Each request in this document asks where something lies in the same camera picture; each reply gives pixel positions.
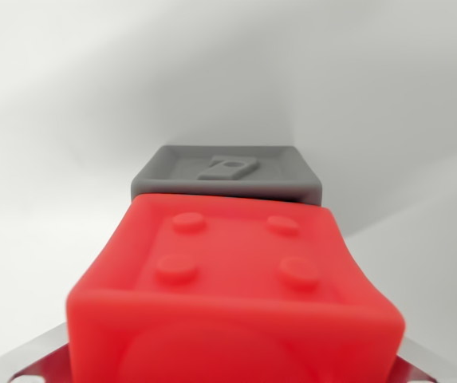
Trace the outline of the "gripper right finger with black rubber pad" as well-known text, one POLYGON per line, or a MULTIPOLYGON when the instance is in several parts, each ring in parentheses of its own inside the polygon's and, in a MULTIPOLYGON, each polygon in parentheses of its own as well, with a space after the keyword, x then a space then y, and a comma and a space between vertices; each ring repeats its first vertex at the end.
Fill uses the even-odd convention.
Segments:
POLYGON ((457 366, 416 342, 403 342, 389 381, 457 382, 457 366))

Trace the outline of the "gripper left finger with black rubber pad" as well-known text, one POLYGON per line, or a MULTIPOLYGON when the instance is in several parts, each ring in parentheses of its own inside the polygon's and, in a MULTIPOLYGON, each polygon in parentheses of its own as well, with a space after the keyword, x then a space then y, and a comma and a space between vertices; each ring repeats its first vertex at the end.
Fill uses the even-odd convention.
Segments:
POLYGON ((0 356, 0 382, 71 382, 65 323, 0 356))

